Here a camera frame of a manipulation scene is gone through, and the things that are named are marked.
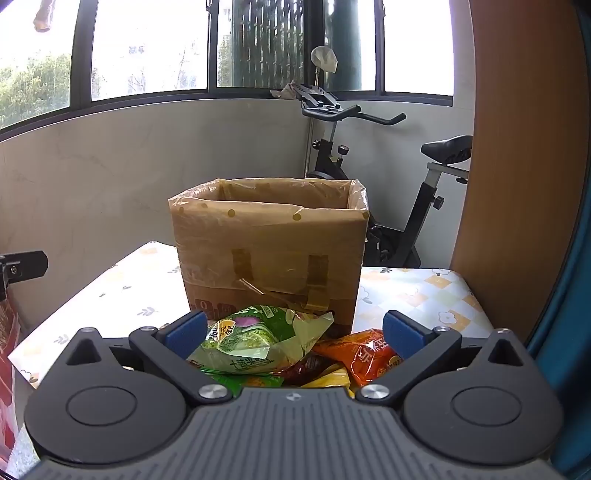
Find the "snack bag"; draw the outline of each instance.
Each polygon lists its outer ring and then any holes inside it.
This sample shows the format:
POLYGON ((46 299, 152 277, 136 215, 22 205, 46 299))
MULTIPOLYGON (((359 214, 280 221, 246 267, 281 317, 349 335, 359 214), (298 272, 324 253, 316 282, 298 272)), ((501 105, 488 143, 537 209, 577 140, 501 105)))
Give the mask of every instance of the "snack bag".
POLYGON ((331 313, 253 305, 208 327, 205 341, 187 360, 214 372, 273 372, 301 360, 332 323, 331 313))
POLYGON ((331 365, 312 382, 302 385, 303 388, 344 387, 351 398, 355 395, 351 391, 351 380, 347 369, 341 363, 331 365))
POLYGON ((318 342, 313 351, 343 362, 360 385, 367 385, 402 359, 384 341, 382 330, 371 329, 336 340, 318 342))
POLYGON ((324 375, 325 370, 334 364, 334 360, 310 352, 295 365, 274 373, 283 378, 285 385, 300 387, 324 375))
POLYGON ((242 387, 280 387, 283 379, 276 375, 228 375, 205 371, 216 382, 221 383, 234 396, 240 393, 242 387))

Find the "window pane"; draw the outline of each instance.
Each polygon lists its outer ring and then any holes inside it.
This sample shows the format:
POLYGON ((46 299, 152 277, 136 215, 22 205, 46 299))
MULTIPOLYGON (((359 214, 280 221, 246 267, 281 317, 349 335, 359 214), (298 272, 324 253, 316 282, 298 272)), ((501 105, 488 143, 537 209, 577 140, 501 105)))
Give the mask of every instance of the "window pane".
POLYGON ((70 105, 70 59, 80 0, 56 2, 50 29, 36 32, 38 1, 0 13, 0 128, 70 105))
POLYGON ((375 90, 373 0, 324 0, 324 44, 339 61, 324 74, 327 90, 375 90))
POLYGON ((220 0, 217 85, 282 89, 303 81, 304 0, 220 0))
POLYGON ((99 0, 92 99, 207 88, 208 26, 204 0, 99 0))
POLYGON ((386 90, 453 95, 448 0, 384 0, 386 90))

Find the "blue gripper pad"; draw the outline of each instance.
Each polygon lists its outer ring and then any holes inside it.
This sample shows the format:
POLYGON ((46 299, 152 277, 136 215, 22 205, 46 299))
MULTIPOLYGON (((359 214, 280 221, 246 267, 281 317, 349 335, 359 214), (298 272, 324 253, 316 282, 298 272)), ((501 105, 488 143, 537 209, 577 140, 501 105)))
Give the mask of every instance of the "blue gripper pad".
POLYGON ((189 312, 159 330, 156 338, 181 358, 188 358, 207 335, 207 317, 202 311, 189 312))
POLYGON ((382 330, 386 343, 403 360, 417 353, 434 338, 431 330, 398 310, 390 310, 384 315, 382 330))

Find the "bike handlebar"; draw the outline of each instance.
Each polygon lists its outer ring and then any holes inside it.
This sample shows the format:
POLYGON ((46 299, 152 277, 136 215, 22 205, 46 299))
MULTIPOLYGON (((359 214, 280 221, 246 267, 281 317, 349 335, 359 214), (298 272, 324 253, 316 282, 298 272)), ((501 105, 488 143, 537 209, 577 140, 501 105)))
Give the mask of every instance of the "bike handlebar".
POLYGON ((312 110, 309 108, 304 108, 301 111, 304 116, 309 116, 310 118, 316 118, 317 120, 324 120, 325 122, 338 122, 344 118, 355 116, 359 112, 361 112, 361 107, 359 105, 353 105, 345 110, 341 110, 340 112, 336 113, 325 113, 320 112, 318 110, 312 110))
POLYGON ((324 120, 325 122, 338 122, 351 116, 368 120, 380 125, 396 125, 406 118, 406 114, 401 113, 390 120, 386 118, 380 118, 378 116, 368 115, 367 113, 361 113, 361 107, 359 105, 353 105, 345 110, 336 113, 326 113, 315 109, 304 108, 302 109, 304 116, 310 118, 316 118, 317 120, 324 120))
POLYGON ((361 112, 353 116, 357 118, 362 118, 363 120, 369 120, 370 122, 374 122, 380 125, 396 125, 406 118, 405 113, 401 113, 395 116, 394 118, 391 118, 390 120, 386 120, 385 118, 380 118, 378 116, 368 115, 367 113, 361 112))

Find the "cardboard box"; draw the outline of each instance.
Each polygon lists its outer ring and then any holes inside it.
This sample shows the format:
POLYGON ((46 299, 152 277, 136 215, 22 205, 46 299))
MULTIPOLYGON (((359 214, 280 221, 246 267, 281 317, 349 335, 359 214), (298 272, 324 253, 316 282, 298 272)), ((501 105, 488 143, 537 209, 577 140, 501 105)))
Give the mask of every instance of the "cardboard box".
POLYGON ((335 315, 351 331, 369 218, 357 180, 214 180, 169 200, 191 309, 335 315))

